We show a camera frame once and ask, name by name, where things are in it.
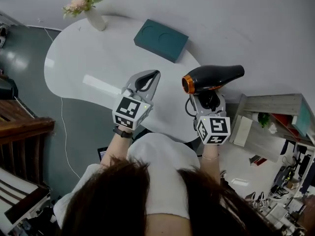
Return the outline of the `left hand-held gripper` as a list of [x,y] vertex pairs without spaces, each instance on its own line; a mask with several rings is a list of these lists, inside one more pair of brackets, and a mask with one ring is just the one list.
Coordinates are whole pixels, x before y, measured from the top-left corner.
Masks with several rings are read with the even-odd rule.
[[153,108],[160,77],[158,70],[145,70],[130,77],[112,110],[115,124],[134,131],[144,121]]

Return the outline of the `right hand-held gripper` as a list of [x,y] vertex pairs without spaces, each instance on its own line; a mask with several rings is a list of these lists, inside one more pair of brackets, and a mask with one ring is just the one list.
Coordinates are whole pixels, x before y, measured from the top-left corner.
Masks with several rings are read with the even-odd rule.
[[190,101],[196,111],[193,126],[204,145],[222,145],[231,135],[230,118],[226,115],[226,102],[221,93],[217,93],[219,105],[216,111],[200,110],[198,95],[191,94]]

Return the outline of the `black orange-ringed hair dryer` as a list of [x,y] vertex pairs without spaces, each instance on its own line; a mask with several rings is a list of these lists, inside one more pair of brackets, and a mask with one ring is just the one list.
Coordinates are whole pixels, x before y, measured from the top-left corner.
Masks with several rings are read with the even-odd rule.
[[[200,110],[216,111],[216,107],[220,103],[217,97],[220,89],[224,85],[243,77],[244,74],[245,70],[241,65],[204,65],[193,69],[182,78],[183,89],[189,95],[187,103],[191,103],[191,94],[198,95]],[[195,118],[196,113],[194,115],[188,113],[188,115]]]

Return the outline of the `white curved table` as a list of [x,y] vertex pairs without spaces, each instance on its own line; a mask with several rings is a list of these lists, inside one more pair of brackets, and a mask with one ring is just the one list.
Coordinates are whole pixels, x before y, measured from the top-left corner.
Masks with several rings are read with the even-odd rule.
[[199,66],[183,50],[172,63],[134,44],[142,22],[109,16],[104,31],[88,20],[65,28],[52,42],[46,55],[44,77],[49,90],[63,98],[79,99],[112,109],[116,96],[128,79],[141,71],[158,70],[161,78],[153,97],[153,109],[143,127],[191,142],[197,133],[189,116],[192,106],[182,87],[182,77]]

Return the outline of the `person's right forearm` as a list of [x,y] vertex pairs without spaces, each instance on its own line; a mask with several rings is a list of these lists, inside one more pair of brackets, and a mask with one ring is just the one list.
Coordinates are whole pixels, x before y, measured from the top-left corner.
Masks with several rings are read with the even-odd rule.
[[200,162],[200,169],[206,172],[218,184],[221,183],[219,156],[217,145],[205,145]]

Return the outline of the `person's left forearm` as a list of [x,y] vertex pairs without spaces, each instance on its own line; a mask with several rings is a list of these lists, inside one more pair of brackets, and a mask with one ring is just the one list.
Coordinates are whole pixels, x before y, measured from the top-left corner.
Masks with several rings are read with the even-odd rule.
[[100,162],[100,165],[103,167],[109,167],[116,159],[125,160],[127,158],[127,152],[130,144],[131,138],[123,138],[119,134],[115,133]]

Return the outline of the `white flat box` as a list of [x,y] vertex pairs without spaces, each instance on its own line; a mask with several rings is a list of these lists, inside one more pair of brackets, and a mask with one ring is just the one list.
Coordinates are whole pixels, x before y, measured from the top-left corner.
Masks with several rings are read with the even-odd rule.
[[252,120],[238,115],[236,118],[235,125],[232,129],[232,133],[229,141],[235,145],[244,147],[247,141],[250,129],[252,126]]

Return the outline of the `teal rectangular box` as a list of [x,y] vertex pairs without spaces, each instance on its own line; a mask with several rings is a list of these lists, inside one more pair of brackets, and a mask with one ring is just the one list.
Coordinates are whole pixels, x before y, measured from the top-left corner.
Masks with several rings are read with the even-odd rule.
[[166,25],[147,19],[134,38],[136,46],[176,63],[188,36]]

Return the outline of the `black wristband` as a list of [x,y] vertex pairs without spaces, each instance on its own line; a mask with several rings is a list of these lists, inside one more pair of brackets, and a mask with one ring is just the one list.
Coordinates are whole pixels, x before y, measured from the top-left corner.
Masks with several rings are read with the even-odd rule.
[[119,127],[117,125],[113,128],[113,132],[118,134],[121,138],[131,139],[132,136],[133,136],[132,132],[128,133],[126,131],[122,131],[122,130],[119,129]]

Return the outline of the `small green potted plant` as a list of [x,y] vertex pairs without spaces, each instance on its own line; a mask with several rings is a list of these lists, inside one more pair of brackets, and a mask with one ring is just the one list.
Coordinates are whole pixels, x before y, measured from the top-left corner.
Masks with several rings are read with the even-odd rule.
[[261,125],[262,128],[266,127],[269,123],[269,120],[270,120],[270,115],[269,113],[262,113],[262,112],[259,112],[258,113],[258,122],[259,124]]

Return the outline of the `grey shelf unit red compartments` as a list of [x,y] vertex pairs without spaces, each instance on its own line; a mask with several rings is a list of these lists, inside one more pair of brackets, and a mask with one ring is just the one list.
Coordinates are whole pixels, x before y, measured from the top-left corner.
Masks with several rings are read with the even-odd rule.
[[[305,101],[311,114],[311,124],[306,137],[301,136],[291,124],[293,117],[300,114],[302,101]],[[245,146],[234,145],[254,155],[277,162],[285,140],[315,147],[315,114],[302,94],[242,95],[239,103],[228,103],[226,110],[228,117],[231,118],[231,131],[238,115],[252,120]],[[257,119],[259,112],[270,115],[269,123],[264,128]]]

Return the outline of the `white t-shirt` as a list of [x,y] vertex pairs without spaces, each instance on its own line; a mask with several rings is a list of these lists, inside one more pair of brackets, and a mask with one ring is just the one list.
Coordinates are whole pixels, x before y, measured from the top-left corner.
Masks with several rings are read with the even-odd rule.
[[54,206],[61,236],[192,236],[180,169],[199,168],[195,152],[163,134],[131,145],[127,158],[87,167]]

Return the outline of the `white ribbed vase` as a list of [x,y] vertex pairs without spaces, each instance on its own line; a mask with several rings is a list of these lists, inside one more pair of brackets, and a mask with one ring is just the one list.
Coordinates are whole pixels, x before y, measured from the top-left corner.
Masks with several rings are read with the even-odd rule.
[[104,31],[107,27],[107,21],[92,7],[90,10],[84,11],[87,20],[98,31]]

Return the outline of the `teal book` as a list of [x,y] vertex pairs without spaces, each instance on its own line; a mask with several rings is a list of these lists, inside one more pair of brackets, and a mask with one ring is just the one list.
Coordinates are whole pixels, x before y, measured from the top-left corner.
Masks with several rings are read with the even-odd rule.
[[311,124],[311,114],[305,101],[302,101],[300,114],[293,117],[291,124],[301,136],[306,137]]

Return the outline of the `pink flower bouquet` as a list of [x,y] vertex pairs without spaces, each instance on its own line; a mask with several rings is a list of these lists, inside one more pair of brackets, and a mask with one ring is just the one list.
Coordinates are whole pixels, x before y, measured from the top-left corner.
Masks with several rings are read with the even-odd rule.
[[103,0],[72,0],[70,4],[63,7],[63,17],[77,17],[82,12],[95,8],[95,4]]

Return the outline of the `dark wooden staircase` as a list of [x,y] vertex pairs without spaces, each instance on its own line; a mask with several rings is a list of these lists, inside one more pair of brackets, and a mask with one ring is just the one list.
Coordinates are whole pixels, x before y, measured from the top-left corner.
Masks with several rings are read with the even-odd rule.
[[32,116],[17,100],[0,100],[0,168],[44,185],[43,151],[54,126],[53,119]]

